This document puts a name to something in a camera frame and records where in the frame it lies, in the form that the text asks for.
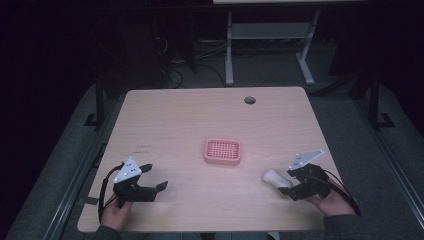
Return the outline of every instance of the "black cable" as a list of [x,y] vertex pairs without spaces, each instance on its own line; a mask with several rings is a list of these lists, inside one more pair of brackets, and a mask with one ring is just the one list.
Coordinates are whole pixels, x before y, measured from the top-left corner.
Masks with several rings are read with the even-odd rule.
[[141,240],[146,240],[146,239],[148,239],[149,236],[150,236],[150,233],[146,233],[146,235],[144,235]]
[[[258,48],[252,46],[250,43],[251,41],[243,41],[234,44],[231,56],[233,58],[253,58],[264,53],[264,51],[260,52]],[[254,53],[249,53],[249,48],[253,49]]]
[[206,68],[209,68],[210,70],[214,71],[218,75],[219,79],[221,80],[221,83],[224,86],[224,88],[227,87],[224,79],[221,77],[221,74],[215,68],[208,66],[208,65],[205,65],[205,64],[200,64],[200,63],[196,63],[196,65],[201,66],[201,67],[206,67]]
[[128,71],[128,73],[134,75],[135,77],[139,78],[139,79],[143,79],[143,76],[141,76],[140,74],[136,73],[131,67],[129,67],[127,64],[124,63],[124,61],[122,61],[120,58],[118,58],[117,56],[115,56],[107,47],[105,47],[97,38],[96,38],[96,33],[95,30],[96,28],[103,23],[105,20],[107,20],[109,17],[104,18],[103,20],[97,22],[94,26],[93,29],[90,31],[91,37],[93,38],[94,42],[96,43],[96,45],[107,55],[109,55],[110,58],[112,58],[115,62],[117,62],[119,65],[121,65],[125,70]]
[[353,199],[352,195],[350,195],[349,191],[347,190],[347,188],[345,186],[343,186],[343,188],[346,190],[346,192],[349,193],[349,195],[347,193],[345,193],[343,190],[341,190],[339,187],[337,187],[336,185],[334,185],[334,184],[332,184],[332,183],[330,183],[328,181],[324,181],[322,179],[313,177],[313,176],[308,175],[308,174],[305,174],[305,176],[307,176],[308,178],[317,180],[319,182],[322,182],[322,183],[326,184],[327,186],[329,186],[330,189],[334,190],[336,193],[338,193],[340,196],[342,196],[344,198],[344,200],[346,200],[346,202],[352,207],[353,211],[355,211],[355,213],[358,216],[360,216],[360,217],[362,216],[361,215],[361,210],[359,209],[358,204],[356,203],[355,199]]
[[102,222],[102,215],[103,215],[103,210],[104,208],[107,206],[103,206],[104,205],[104,201],[105,201],[105,193],[106,193],[106,187],[107,187],[107,182],[109,181],[109,177],[110,175],[112,175],[113,172],[115,172],[116,170],[121,170],[122,167],[124,166],[124,163],[121,163],[121,165],[114,167],[106,176],[105,179],[103,179],[103,183],[102,183],[102,188],[100,190],[100,196],[99,196],[99,205],[98,205],[98,213],[99,213],[99,222]]
[[347,203],[349,203],[349,205],[352,207],[353,211],[355,211],[355,213],[362,217],[361,214],[361,210],[359,209],[358,204],[356,203],[356,201],[350,197],[349,195],[347,195],[345,192],[343,192],[340,188],[338,188],[336,185],[332,184],[332,183],[328,183],[328,185],[330,186],[331,189],[333,189],[335,192],[337,192],[340,196],[342,196]]
[[196,43],[198,43],[198,44],[203,44],[203,45],[212,46],[212,47],[221,46],[222,43],[225,43],[225,42],[226,42],[226,40],[224,40],[224,39],[216,39],[216,40],[212,40],[212,41],[209,41],[209,42],[201,41],[201,40],[196,41]]
[[[177,89],[177,88],[179,88],[179,87],[181,87],[182,86],[182,84],[183,84],[183,81],[184,81],[184,76],[183,76],[183,74],[180,72],[180,71],[178,71],[178,70],[176,70],[176,69],[173,69],[173,68],[171,68],[170,69],[171,71],[174,71],[174,72],[176,72],[178,75],[180,75],[180,82],[178,83],[178,85],[176,86],[176,87],[173,87],[174,89]],[[172,82],[172,83],[174,83],[174,81],[172,81],[172,78],[171,78],[171,76],[169,76],[168,75],[168,77],[169,77],[169,80]]]
[[337,182],[339,182],[339,184],[346,190],[347,194],[349,194],[349,196],[353,198],[352,194],[350,194],[349,190],[343,185],[342,181],[338,177],[336,177],[336,175],[327,170],[324,170],[324,172],[329,173],[331,176],[333,176],[337,180]]
[[113,202],[115,199],[117,199],[118,196],[113,197],[112,199],[110,199],[104,206],[104,208],[106,208],[111,202]]

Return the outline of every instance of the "black wire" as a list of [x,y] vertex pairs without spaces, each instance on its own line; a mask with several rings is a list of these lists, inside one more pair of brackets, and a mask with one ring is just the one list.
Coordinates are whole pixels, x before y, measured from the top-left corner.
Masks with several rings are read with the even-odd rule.
[[109,57],[111,57],[115,62],[117,62],[118,64],[120,64],[123,68],[125,68],[130,74],[134,75],[135,77],[138,77],[140,79],[143,79],[143,76],[139,75],[138,73],[134,72],[133,69],[131,69],[131,67],[129,67],[127,64],[125,64],[121,59],[119,59],[117,56],[115,56],[108,48],[106,48],[99,40],[97,40],[96,38],[96,33],[95,30],[96,28],[103,23],[104,21],[106,21],[108,18],[110,17],[106,17],[104,19],[102,19],[101,21],[97,22],[94,26],[93,29],[90,31],[91,37],[93,38],[94,42],[96,43],[96,45],[103,50],[103,52],[105,52],[107,55],[109,55]]
[[333,176],[337,180],[337,182],[339,182],[339,184],[346,190],[347,194],[349,194],[349,196],[353,198],[352,194],[350,194],[349,190],[345,187],[345,185],[343,185],[342,181],[338,177],[336,177],[336,175],[327,170],[324,170],[324,172],[329,173],[331,176]]
[[197,56],[195,56],[195,59],[202,59],[202,58],[212,58],[214,55],[223,53],[227,50],[227,43],[224,42],[224,44],[220,44],[220,47],[210,50],[210,51],[206,51],[204,53],[201,53]]
[[212,46],[212,47],[216,47],[216,46],[221,46],[222,43],[225,43],[226,40],[224,40],[224,39],[217,39],[217,40],[214,40],[214,41],[215,42],[196,41],[196,43],[203,44],[203,45],[208,45],[208,46]]
[[[249,43],[250,42],[240,42],[239,44],[234,44],[231,56],[233,58],[253,58],[264,54],[264,51],[260,52],[258,48]],[[249,48],[253,49],[254,53],[249,54]]]
[[[173,69],[173,68],[171,68],[170,69],[171,71],[174,71],[174,72],[176,72],[178,75],[180,75],[180,82],[178,83],[178,85],[176,86],[176,87],[173,87],[174,89],[177,89],[177,88],[179,88],[179,87],[181,87],[182,86],[182,84],[183,84],[183,81],[184,81],[184,76],[183,76],[183,74],[180,72],[180,71],[178,71],[178,70],[176,70],[176,69]],[[169,77],[169,80],[172,82],[172,83],[174,83],[174,81],[172,81],[172,78],[171,78],[171,76],[169,76],[168,75],[168,77]]]
[[113,197],[112,199],[110,199],[103,208],[106,208],[111,202],[113,202],[115,199],[117,199],[118,196],[115,195],[115,197]]
[[141,240],[146,240],[146,239],[148,239],[149,236],[150,236],[150,233],[146,233],[146,235],[144,235]]
[[334,184],[332,184],[332,183],[330,183],[330,182],[327,182],[327,181],[324,181],[324,180],[322,180],[322,179],[319,179],[319,178],[316,178],[316,177],[313,177],[313,176],[311,176],[311,175],[308,175],[308,174],[305,174],[305,176],[307,176],[308,178],[312,178],[312,179],[314,179],[314,180],[317,180],[317,181],[319,181],[319,182],[322,182],[322,183],[324,183],[324,184],[326,184],[327,186],[329,186],[332,190],[334,190],[336,193],[338,193],[340,196],[342,196],[345,200],[346,200],[346,202],[352,207],[352,209],[353,209],[353,211],[355,211],[355,213],[358,215],[358,216],[362,216],[361,215],[361,210],[359,209],[359,206],[358,206],[358,204],[356,203],[356,201],[355,201],[355,199],[353,199],[353,197],[352,197],[352,195],[350,195],[350,193],[349,193],[349,191],[346,189],[346,187],[345,186],[343,186],[343,188],[346,190],[346,192],[348,192],[348,194],[346,194],[343,190],[341,190],[339,187],[337,187],[336,185],[334,185]]
[[100,196],[99,196],[99,205],[98,205],[98,214],[99,214],[99,222],[102,221],[102,215],[103,215],[103,210],[105,208],[105,206],[103,206],[104,204],[104,200],[105,200],[105,193],[106,193],[106,187],[107,187],[107,183],[109,181],[109,177],[110,175],[112,175],[113,172],[115,172],[116,170],[121,170],[122,167],[124,166],[124,163],[122,163],[119,166],[114,167],[106,176],[105,179],[103,179],[103,183],[102,183],[102,188],[100,189]]
[[210,70],[214,71],[218,75],[219,79],[221,80],[222,85],[224,87],[227,87],[224,79],[221,77],[221,74],[215,68],[208,66],[208,65],[205,65],[205,64],[201,64],[201,63],[196,63],[196,65],[201,66],[201,67],[206,67],[206,68],[209,68]]

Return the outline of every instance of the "metal bar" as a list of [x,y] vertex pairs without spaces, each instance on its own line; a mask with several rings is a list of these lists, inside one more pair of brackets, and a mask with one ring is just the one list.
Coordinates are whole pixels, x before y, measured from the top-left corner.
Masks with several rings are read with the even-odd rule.
[[235,23],[232,39],[304,39],[308,22],[296,23]]
[[379,130],[383,127],[395,127],[392,120],[390,119],[389,115],[387,113],[382,113],[382,117],[384,119],[384,122],[378,121],[378,101],[379,101],[379,82],[377,79],[377,76],[375,73],[372,76],[371,83],[370,83],[370,103],[369,103],[369,111],[368,111],[368,117],[371,122],[371,124],[374,126],[376,130]]
[[424,229],[423,201],[419,197],[418,193],[415,191],[415,188],[412,186],[411,182],[409,181],[402,167],[399,165],[399,162],[396,156],[390,150],[390,147],[388,146],[386,140],[384,139],[384,136],[381,134],[381,132],[377,131],[377,129],[374,126],[372,126],[372,124],[370,124],[370,122],[368,121],[366,117],[367,116],[366,110],[364,109],[363,105],[360,104],[359,102],[355,102],[355,106],[357,107],[357,109],[359,109],[359,112],[361,113],[360,115],[363,121],[365,122],[367,129],[369,130],[374,140],[379,145],[382,153],[384,154],[391,170],[393,171],[395,175],[395,180],[398,183],[399,188],[401,192],[403,193],[406,201],[408,202],[411,210],[413,211],[421,227]]
[[[109,114],[107,114],[104,122],[105,124],[103,124],[103,126],[107,126],[107,124],[112,121],[109,116],[113,110],[115,110],[115,103],[112,103],[111,107],[109,108]],[[60,200],[56,208],[56,212],[52,221],[50,222],[49,227],[46,230],[46,233],[44,234],[43,239],[56,240],[61,238],[69,214],[76,201],[76,198],[78,197],[79,190],[84,184],[84,177],[90,171],[92,160],[97,154],[95,147],[99,145],[104,135],[105,131],[96,131],[96,133],[92,136],[90,144],[87,146],[87,149],[78,164],[77,170],[75,171],[75,174],[69,183],[69,187],[66,189],[63,198]]]
[[300,69],[302,70],[303,78],[305,79],[306,84],[314,85],[315,81],[312,78],[311,71],[309,70],[308,64],[305,60],[302,60],[300,53],[296,53],[296,59],[299,63]]
[[233,75],[233,62],[231,59],[231,45],[232,45],[232,13],[228,12],[228,26],[227,26],[227,56],[225,56],[225,84],[231,86],[234,84]]
[[96,114],[90,114],[84,123],[84,126],[95,126],[96,131],[102,126],[105,118],[103,88],[101,86],[100,77],[96,81]]
[[311,46],[312,38],[314,37],[315,29],[317,27],[318,18],[321,11],[317,10],[314,12],[314,15],[312,17],[312,21],[309,24],[308,32],[306,33],[305,37],[305,46],[303,47],[302,53],[300,54],[300,60],[305,61],[306,55],[308,54],[309,47]]
[[340,86],[342,86],[342,85],[344,85],[344,84],[346,84],[350,81],[356,80],[358,77],[360,77],[359,75],[361,73],[362,73],[361,71],[354,72],[353,74],[345,76],[344,78],[337,80],[336,82],[328,85],[325,88],[322,88],[322,89],[320,89],[316,92],[310,93],[309,96],[324,96],[325,94],[332,92],[333,90],[339,88]]

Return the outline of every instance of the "dark background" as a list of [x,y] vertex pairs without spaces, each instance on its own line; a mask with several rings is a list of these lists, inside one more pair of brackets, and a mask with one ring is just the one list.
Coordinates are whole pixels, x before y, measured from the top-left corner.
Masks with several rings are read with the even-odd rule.
[[[196,1],[181,2],[181,5],[190,5]],[[143,3],[158,6],[169,2]],[[115,4],[133,6],[131,1]],[[166,59],[155,57],[152,37],[158,28],[188,60],[197,37],[225,36],[226,14],[222,11],[196,14],[182,10],[143,11],[143,14],[110,15],[92,14],[93,11],[87,10],[107,6],[108,2],[99,0],[88,4],[51,0],[1,1],[0,238],[13,224],[78,101],[90,86],[99,78],[103,79],[108,96],[112,98],[128,88],[162,87],[164,80],[160,69],[166,67]],[[397,95],[405,113],[424,133],[422,10],[420,1],[385,1],[372,2],[348,11],[349,14],[323,11],[314,41],[325,44],[335,39],[340,43],[331,74],[345,75],[364,66],[374,69],[380,82]],[[155,26],[150,28],[153,20]],[[136,36],[131,34],[132,30],[145,34]],[[93,33],[104,46],[115,49],[113,54],[125,59],[125,65],[132,66],[131,71],[135,72],[123,69],[122,64],[102,51],[93,40]],[[151,47],[136,47],[141,38]],[[110,69],[121,78],[111,78]],[[135,82],[133,78],[137,75],[145,77]]]

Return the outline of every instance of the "hole in table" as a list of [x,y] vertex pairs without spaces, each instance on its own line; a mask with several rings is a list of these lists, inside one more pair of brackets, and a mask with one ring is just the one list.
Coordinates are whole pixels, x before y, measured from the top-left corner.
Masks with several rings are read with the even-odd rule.
[[256,98],[254,98],[254,97],[245,97],[244,98],[244,102],[246,104],[252,105],[252,104],[255,104]]

